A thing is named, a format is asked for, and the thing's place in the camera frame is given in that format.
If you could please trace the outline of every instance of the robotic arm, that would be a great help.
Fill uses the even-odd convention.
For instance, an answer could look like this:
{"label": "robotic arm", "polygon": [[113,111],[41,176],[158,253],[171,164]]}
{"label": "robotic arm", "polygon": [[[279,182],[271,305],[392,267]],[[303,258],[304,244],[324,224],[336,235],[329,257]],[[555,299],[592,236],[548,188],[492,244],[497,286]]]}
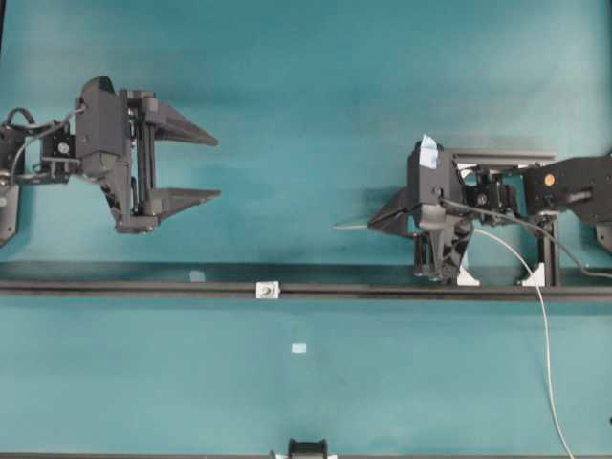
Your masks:
{"label": "robotic arm", "polygon": [[[28,124],[12,124],[18,112]],[[25,150],[37,140],[40,162],[34,174],[26,174]],[[85,84],[75,110],[62,122],[36,124],[25,109],[10,112],[0,125],[0,245],[16,234],[22,185],[66,184],[72,175],[98,184],[122,233],[152,231],[164,219],[220,195],[218,190],[157,188],[155,141],[218,143],[154,93],[115,93],[107,76]]]}
{"label": "robotic arm", "polygon": [[[552,163],[549,153],[496,153],[446,151],[425,136],[408,158],[409,186],[368,227],[414,239],[415,275],[439,281],[457,279],[476,219],[490,226],[523,223],[540,228],[532,232],[541,238],[560,212],[571,210],[596,226],[598,242],[612,251],[611,157]],[[516,187],[504,183],[510,177],[521,183],[525,215]],[[418,230],[408,230],[410,218]]]}

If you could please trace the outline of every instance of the cable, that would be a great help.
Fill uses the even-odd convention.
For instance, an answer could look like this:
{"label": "cable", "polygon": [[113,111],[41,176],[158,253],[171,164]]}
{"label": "cable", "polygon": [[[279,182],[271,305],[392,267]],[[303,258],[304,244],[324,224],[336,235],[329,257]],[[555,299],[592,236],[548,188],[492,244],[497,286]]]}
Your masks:
{"label": "cable", "polygon": [[32,116],[32,113],[30,113],[30,111],[28,109],[23,108],[23,107],[17,107],[17,108],[13,108],[12,110],[10,110],[9,114],[7,115],[7,119],[4,121],[4,123],[5,124],[11,124],[13,117],[17,113],[20,113],[23,116],[23,118],[26,119],[28,124],[36,123],[36,121],[34,120],[34,117]]}
{"label": "cable", "polygon": [[31,139],[29,139],[27,142],[25,142],[23,145],[21,145],[21,147],[17,150],[17,153],[15,154],[15,157],[12,159],[12,164],[11,164],[11,174],[9,176],[9,184],[10,185],[14,185],[15,182],[15,169],[17,168],[17,163],[19,163],[19,160],[21,159],[21,157],[23,156],[23,154],[26,151],[26,148],[28,148],[28,146],[30,146],[32,143],[39,141],[40,139],[42,139],[43,137],[47,137],[49,134],[53,134],[55,131],[58,131],[59,129],[63,128],[66,124],[68,124],[68,121],[70,121],[70,118],[72,118],[74,115],[76,115],[77,113],[82,113],[85,110],[85,106],[81,105],[78,108],[75,108],[74,110],[71,110],[70,113],[68,113],[68,115],[66,115],[66,117],[64,118],[64,120],[58,124],[54,124],[53,127],[50,127],[49,129],[36,134],[35,136],[33,136]]}
{"label": "cable", "polygon": [[440,198],[440,201],[454,208],[461,208],[463,210],[470,210],[472,212],[482,213],[485,215],[490,215],[492,217],[503,218],[505,220],[508,220],[509,222],[517,223],[523,226],[524,228],[531,228],[532,230],[535,230],[539,232],[540,234],[542,234],[544,237],[546,237],[551,242],[556,244],[562,251],[564,251],[567,254],[567,256],[569,256],[570,259],[574,262],[574,264],[576,264],[576,266],[579,267],[580,272],[583,275],[587,275],[589,277],[604,277],[606,279],[612,279],[612,273],[594,273],[592,271],[587,270],[584,267],[584,265],[580,262],[580,260],[578,260],[578,258],[567,248],[567,246],[565,246],[565,244],[563,244],[561,241],[556,239],[555,236],[553,236],[546,229],[539,227],[538,225],[534,223],[528,222],[526,220],[522,220],[520,218],[512,217],[511,215],[506,215],[504,213],[494,212],[492,210],[484,210],[483,208],[473,208],[472,206],[468,206],[465,204],[455,203],[454,201],[451,201],[449,199]]}
{"label": "cable", "polygon": [[[522,263],[522,265],[527,270],[527,273],[529,273],[530,275],[534,275],[534,272],[529,267],[525,259],[518,253],[518,251],[514,249],[513,246],[508,244],[503,239],[483,229],[474,228],[474,232],[483,234],[489,237],[490,239],[492,239],[493,241],[504,246],[516,258],[518,258],[518,260]],[[558,438],[561,440],[561,443],[563,444],[563,447],[565,448],[565,452],[567,452],[567,455],[570,457],[570,459],[575,459],[574,454],[572,453],[572,450],[570,450],[570,447],[567,444],[567,441],[565,441],[565,435],[563,435],[563,430],[561,428],[561,424],[557,416],[557,404],[555,403],[555,391],[553,389],[553,372],[551,369],[551,336],[550,336],[550,326],[548,323],[548,312],[546,311],[546,303],[544,302],[544,297],[542,296],[542,292],[537,284],[535,284],[535,290],[537,291],[537,298],[539,299],[539,304],[542,307],[542,318],[544,319],[544,336],[546,338],[546,382],[548,385],[548,400],[551,406],[551,415],[553,417],[553,422],[555,423],[555,429],[557,430]]]}
{"label": "cable", "polygon": [[47,122],[35,122],[32,124],[6,124],[4,123],[4,125],[12,129],[19,130],[19,131],[26,131],[26,132],[32,133],[32,131],[36,129],[41,129],[43,127],[51,126],[55,123],[56,121],[47,121]]}

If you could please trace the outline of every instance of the teal surface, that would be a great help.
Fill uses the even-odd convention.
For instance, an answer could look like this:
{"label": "teal surface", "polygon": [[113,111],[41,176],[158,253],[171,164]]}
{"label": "teal surface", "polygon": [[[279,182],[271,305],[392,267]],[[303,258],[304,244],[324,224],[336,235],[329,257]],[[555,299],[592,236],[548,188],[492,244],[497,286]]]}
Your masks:
{"label": "teal surface", "polygon": [[[561,158],[612,146],[606,0],[8,3],[3,110],[59,118],[99,74],[155,90],[221,141],[161,147],[160,184],[224,194],[134,237],[94,186],[28,189],[2,261],[401,265],[405,241],[332,226],[404,185],[425,132]],[[609,264],[572,215],[562,236]],[[514,264],[477,244],[472,264]],[[612,452],[606,311],[551,305],[577,454]],[[561,453],[535,303],[1,298],[0,413],[0,450],[263,453],[324,436],[339,453]]]}

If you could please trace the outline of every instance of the white bracket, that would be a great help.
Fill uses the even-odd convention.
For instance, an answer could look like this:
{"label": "white bracket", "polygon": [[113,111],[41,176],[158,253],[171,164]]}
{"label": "white bracket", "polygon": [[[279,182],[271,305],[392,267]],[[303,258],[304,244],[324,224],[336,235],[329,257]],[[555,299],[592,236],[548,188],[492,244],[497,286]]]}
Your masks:
{"label": "white bracket", "polygon": [[534,269],[534,273],[527,277],[525,280],[521,280],[520,285],[522,285],[523,287],[545,287],[546,267],[544,266],[544,263],[538,263],[537,268]]}
{"label": "white bracket", "polygon": [[480,285],[480,281],[461,265],[459,267],[459,275],[457,276],[457,285],[477,287]]}
{"label": "white bracket", "polygon": [[255,284],[255,298],[278,299],[280,296],[280,285],[278,281],[257,282]]}

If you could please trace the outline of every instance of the metal bracket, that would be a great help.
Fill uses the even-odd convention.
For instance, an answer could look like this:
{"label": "metal bracket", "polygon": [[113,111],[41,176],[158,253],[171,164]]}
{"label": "metal bracket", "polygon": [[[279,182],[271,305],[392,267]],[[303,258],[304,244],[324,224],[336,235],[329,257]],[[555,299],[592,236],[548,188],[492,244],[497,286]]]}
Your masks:
{"label": "metal bracket", "polygon": [[280,285],[278,281],[257,282],[255,284],[255,298],[278,299],[280,296]]}
{"label": "metal bracket", "polygon": [[[555,218],[545,228],[555,239],[558,239],[558,219]],[[558,287],[561,285],[561,267],[559,262],[559,251],[557,244],[548,237],[537,241],[539,262],[544,265],[544,284],[546,287]]]}
{"label": "metal bracket", "polygon": [[327,440],[318,442],[298,442],[293,438],[289,441],[287,455],[276,454],[273,450],[268,455],[269,459],[338,459],[327,453]]}
{"label": "metal bracket", "polygon": [[534,164],[546,165],[555,160],[554,151],[505,150],[495,148],[447,148],[459,164],[478,164],[498,170],[525,167]]}
{"label": "metal bracket", "polygon": [[20,186],[0,186],[0,247],[17,233]]}
{"label": "metal bracket", "polygon": [[612,253],[612,227],[597,225],[595,227],[595,237],[600,246]]}

